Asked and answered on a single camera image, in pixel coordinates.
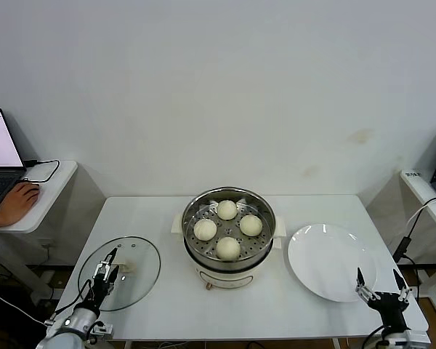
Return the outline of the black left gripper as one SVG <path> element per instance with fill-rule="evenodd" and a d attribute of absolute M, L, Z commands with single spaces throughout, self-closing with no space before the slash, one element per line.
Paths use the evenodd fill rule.
<path fill-rule="evenodd" d="M 85 306 L 88 309 L 99 310 L 105 298 L 110 294 L 115 283 L 119 266 L 117 265 L 110 272 L 111 265 L 116 257 L 118 249 L 114 248 L 106 257 L 101 260 L 94 272 L 93 284 L 90 286 L 87 295 L 85 296 Z"/>

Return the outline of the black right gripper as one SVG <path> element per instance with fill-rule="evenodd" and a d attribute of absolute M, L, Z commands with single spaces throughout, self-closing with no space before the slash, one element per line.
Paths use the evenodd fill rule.
<path fill-rule="evenodd" d="M 408 329 L 403 312 L 410 305 L 408 298 L 411 288 L 399 271 L 394 269 L 393 276 L 398 287 L 398 294 L 389 292 L 375 293 L 366 286 L 361 269 L 357 268 L 355 291 L 364 302 L 368 303 L 371 309 L 379 313 L 385 328 Z"/>

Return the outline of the person's bare hand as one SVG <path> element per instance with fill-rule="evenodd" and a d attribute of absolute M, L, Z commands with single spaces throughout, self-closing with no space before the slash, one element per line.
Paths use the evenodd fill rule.
<path fill-rule="evenodd" d="M 40 187 L 31 182 L 20 182 L 11 189 L 0 204 L 0 228 L 20 221 L 37 202 Z"/>

